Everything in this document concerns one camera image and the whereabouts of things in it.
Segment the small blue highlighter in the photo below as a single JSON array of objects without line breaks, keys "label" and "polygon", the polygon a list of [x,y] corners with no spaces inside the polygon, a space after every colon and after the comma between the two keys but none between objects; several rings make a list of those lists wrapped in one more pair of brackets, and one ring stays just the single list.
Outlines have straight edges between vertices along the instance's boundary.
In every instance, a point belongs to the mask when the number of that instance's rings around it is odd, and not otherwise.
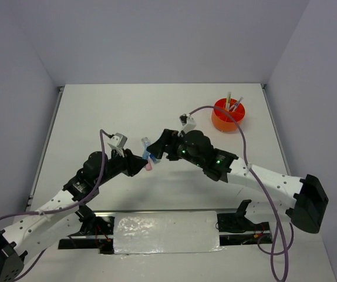
[{"label": "small blue highlighter", "polygon": [[148,160],[149,157],[150,157],[150,153],[147,151],[147,146],[144,145],[144,152],[143,152],[142,158],[145,160]]}]

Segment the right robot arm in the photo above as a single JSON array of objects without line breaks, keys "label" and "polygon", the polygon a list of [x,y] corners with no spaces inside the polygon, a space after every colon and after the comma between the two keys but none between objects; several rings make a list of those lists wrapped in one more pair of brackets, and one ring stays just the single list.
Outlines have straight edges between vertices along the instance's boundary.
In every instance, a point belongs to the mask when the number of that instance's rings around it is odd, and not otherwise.
[{"label": "right robot arm", "polygon": [[294,177],[246,164],[237,155],[215,148],[200,130],[182,134],[166,129],[147,151],[157,159],[166,153],[170,161],[186,160],[215,182],[259,190],[268,200],[277,200],[285,207],[285,211],[278,212],[281,220],[288,219],[307,233],[320,231],[329,198],[319,179],[311,174]]}]

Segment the yellow gel pen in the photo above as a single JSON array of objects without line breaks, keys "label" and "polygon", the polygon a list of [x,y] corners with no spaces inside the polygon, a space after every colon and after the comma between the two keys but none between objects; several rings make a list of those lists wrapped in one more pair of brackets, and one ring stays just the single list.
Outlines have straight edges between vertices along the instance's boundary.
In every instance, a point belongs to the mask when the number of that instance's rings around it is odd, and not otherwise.
[{"label": "yellow gel pen", "polygon": [[227,111],[230,109],[230,102],[231,102],[231,92],[227,93],[227,98],[226,98],[226,103],[225,103],[225,108]]}]

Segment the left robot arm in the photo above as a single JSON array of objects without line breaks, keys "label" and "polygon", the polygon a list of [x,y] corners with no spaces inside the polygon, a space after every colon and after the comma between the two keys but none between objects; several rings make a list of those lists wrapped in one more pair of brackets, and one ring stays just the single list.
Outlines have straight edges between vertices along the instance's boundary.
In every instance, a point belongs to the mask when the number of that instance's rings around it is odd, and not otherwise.
[{"label": "left robot arm", "polygon": [[99,194],[99,187],[124,174],[133,177],[147,160],[125,149],[109,159],[104,152],[93,152],[83,167],[55,196],[35,211],[20,213],[20,220],[0,230],[0,281],[17,281],[30,259],[60,239],[80,231],[91,233],[96,216],[87,203]]}]

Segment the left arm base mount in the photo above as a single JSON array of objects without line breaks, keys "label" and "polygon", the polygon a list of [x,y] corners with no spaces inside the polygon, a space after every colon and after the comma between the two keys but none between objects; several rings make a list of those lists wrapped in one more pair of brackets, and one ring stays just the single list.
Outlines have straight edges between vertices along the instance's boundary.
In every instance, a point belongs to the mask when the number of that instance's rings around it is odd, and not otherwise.
[{"label": "left arm base mount", "polygon": [[87,206],[82,206],[76,214],[81,223],[79,231],[61,239],[58,249],[96,249],[99,254],[114,254],[114,215],[97,215]]}]

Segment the grey pink pen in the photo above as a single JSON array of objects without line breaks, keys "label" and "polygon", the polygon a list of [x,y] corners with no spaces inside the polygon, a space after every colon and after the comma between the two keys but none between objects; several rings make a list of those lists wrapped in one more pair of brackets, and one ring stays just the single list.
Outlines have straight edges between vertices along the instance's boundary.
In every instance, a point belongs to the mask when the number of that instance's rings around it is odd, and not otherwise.
[{"label": "grey pink pen", "polygon": [[233,107],[234,107],[234,104],[232,104],[232,105],[230,106],[229,111],[233,112],[232,109],[233,109]]}]

